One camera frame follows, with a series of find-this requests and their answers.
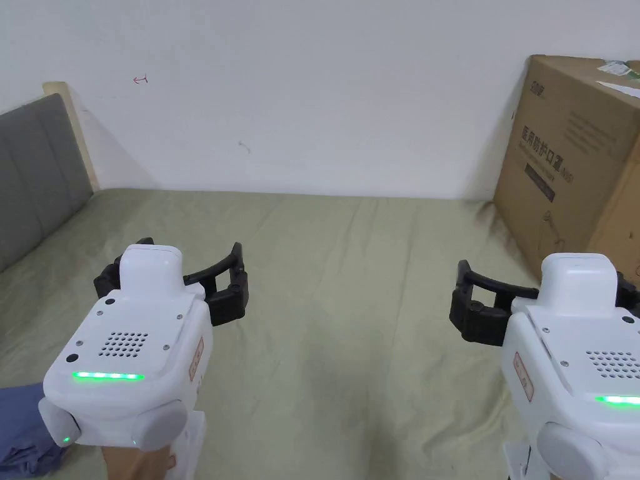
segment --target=gray upholstered headboard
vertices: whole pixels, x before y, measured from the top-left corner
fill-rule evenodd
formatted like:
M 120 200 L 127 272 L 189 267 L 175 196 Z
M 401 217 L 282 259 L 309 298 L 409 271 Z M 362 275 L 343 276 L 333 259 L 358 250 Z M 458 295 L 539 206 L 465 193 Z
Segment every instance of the gray upholstered headboard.
M 91 195 L 60 95 L 0 115 L 0 271 L 29 253 Z

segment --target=white wall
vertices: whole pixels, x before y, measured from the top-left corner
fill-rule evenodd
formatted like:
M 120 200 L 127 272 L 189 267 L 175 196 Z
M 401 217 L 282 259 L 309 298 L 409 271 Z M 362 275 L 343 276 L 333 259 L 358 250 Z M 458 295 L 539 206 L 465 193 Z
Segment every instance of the white wall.
M 637 0 L 3 0 L 0 110 L 68 82 L 103 188 L 490 198 L 526 57 L 640 58 L 638 18 Z

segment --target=mattress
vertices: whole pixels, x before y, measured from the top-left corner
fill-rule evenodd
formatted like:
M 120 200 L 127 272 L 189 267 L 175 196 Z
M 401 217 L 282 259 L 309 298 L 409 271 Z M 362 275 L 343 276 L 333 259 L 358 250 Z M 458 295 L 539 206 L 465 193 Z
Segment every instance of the mattress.
M 499 349 L 448 320 L 457 261 L 534 285 L 491 204 L 115 189 L 0 275 L 0 387 L 41 381 L 129 243 L 185 273 L 244 246 L 247 315 L 214 330 L 198 479 L 500 479 L 521 422 Z M 59 479 L 106 478 L 74 446 Z

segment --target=green led light strip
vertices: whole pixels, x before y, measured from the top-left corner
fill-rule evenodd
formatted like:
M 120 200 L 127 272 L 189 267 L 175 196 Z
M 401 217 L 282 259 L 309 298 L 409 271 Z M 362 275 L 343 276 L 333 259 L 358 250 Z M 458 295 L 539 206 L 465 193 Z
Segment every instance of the green led light strip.
M 596 402 L 612 403 L 616 405 L 640 406 L 640 397 L 620 397 L 616 395 L 611 395 L 607 397 L 596 397 Z
M 122 378 L 124 380 L 142 380 L 144 375 L 134 373 L 74 372 L 78 378 Z

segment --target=bed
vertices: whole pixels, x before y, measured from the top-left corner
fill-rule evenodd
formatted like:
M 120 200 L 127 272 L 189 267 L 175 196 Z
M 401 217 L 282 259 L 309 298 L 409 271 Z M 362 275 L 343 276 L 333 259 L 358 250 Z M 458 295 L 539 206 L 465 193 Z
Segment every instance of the bed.
M 251 298 L 214 330 L 196 478 L 506 478 L 502 442 L 524 431 L 498 351 L 448 321 L 461 258 L 534 284 L 491 204 L 135 189 L 78 203 L 0 273 L 0 387 L 42 380 L 129 243 L 174 245 L 196 271 L 240 241 Z M 72 447 L 51 477 L 106 478 L 100 450 Z

